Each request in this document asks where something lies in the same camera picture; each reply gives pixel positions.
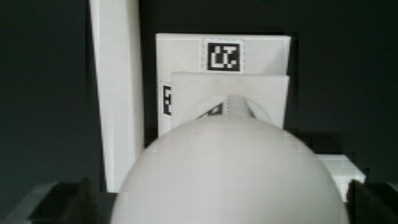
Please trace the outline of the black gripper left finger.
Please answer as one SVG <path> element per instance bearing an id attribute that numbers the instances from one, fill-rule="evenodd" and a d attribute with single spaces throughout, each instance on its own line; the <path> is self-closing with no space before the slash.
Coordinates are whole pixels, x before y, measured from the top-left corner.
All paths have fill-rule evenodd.
<path id="1" fill-rule="evenodd" d="M 97 224 L 97 203 L 90 180 L 39 184 L 0 224 Z"/>

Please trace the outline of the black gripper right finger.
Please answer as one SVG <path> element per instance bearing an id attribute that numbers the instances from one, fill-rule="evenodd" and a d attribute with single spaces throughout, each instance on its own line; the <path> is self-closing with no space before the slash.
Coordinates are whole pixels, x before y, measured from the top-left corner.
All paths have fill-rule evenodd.
<path id="1" fill-rule="evenodd" d="M 387 183 L 350 182 L 346 210 L 350 224 L 398 224 L 398 190 Z"/>

